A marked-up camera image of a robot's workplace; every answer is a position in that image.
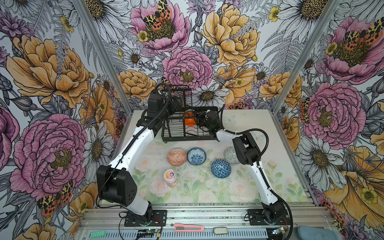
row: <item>blue patterned bowl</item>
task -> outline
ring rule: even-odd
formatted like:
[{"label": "blue patterned bowl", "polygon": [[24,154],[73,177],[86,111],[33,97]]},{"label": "blue patterned bowl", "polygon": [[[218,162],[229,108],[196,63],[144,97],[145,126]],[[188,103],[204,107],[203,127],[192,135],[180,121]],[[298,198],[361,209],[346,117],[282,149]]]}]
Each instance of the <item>blue patterned bowl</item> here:
[{"label": "blue patterned bowl", "polygon": [[203,164],[206,158],[207,155],[205,154],[204,150],[199,147],[194,147],[187,153],[188,162],[193,165]]},{"label": "blue patterned bowl", "polygon": [[239,164],[239,160],[237,159],[237,155],[235,152],[234,147],[228,147],[224,150],[224,158],[229,162],[230,164]]},{"label": "blue patterned bowl", "polygon": [[218,178],[226,178],[231,174],[231,165],[224,159],[217,159],[212,163],[211,172]]}]

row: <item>dish rack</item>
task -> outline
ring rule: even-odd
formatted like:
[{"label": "dish rack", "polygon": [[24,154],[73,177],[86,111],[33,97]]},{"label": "dish rack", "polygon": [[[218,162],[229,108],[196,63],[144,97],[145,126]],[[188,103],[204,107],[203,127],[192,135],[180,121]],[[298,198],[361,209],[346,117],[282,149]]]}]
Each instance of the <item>dish rack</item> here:
[{"label": "dish rack", "polygon": [[[194,107],[192,104],[192,90],[184,85],[169,85],[171,87],[171,101],[168,110],[173,113],[163,121],[161,137],[168,141],[217,140],[216,131],[220,126],[211,129],[205,127],[205,113],[214,111],[220,119],[217,107]],[[160,92],[168,97],[164,88]]]}]

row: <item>floral tablecloth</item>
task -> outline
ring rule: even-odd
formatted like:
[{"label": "floral tablecloth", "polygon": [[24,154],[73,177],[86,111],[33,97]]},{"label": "floral tablecloth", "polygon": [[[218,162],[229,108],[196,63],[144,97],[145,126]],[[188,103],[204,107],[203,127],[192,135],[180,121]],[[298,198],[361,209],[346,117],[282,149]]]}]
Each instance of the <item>floral tablecloth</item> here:
[{"label": "floral tablecloth", "polygon": [[[141,111],[135,111],[127,135],[131,135]],[[262,157],[265,172],[277,194],[288,202],[305,202],[307,197],[299,183],[296,172],[283,147],[278,132],[267,110],[224,110],[223,124],[233,131],[243,131],[251,127],[264,129],[270,144]],[[265,145],[265,137],[260,132],[252,133],[259,148]],[[260,202],[258,186],[252,179],[247,167],[242,164],[231,165],[228,178],[216,178],[210,171],[211,164],[223,158],[224,150],[231,141],[182,141],[164,143],[161,132],[147,146],[134,170],[133,179],[137,183],[138,194],[153,204],[188,203],[250,203]],[[194,166],[188,161],[179,167],[171,166],[167,154],[174,148],[188,152],[200,147],[207,153],[206,161]],[[173,169],[177,174],[177,186],[168,187],[163,174]]]}]

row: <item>pink utility knife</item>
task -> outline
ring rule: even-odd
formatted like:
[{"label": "pink utility knife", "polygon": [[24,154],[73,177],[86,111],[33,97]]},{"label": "pink utility knife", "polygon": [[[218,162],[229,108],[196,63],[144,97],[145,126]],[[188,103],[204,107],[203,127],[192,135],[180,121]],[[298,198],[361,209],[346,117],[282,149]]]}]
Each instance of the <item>pink utility knife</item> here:
[{"label": "pink utility knife", "polygon": [[175,232],[203,232],[204,227],[200,225],[189,225],[175,223]]}]

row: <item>small jar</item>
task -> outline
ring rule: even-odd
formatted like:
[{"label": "small jar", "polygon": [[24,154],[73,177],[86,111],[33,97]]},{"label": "small jar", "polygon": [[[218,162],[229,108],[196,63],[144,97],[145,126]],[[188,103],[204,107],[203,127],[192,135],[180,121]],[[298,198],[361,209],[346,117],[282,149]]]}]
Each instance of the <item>small jar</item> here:
[{"label": "small jar", "polygon": [[169,187],[176,187],[176,173],[172,169],[166,170],[164,173],[164,179]]}]

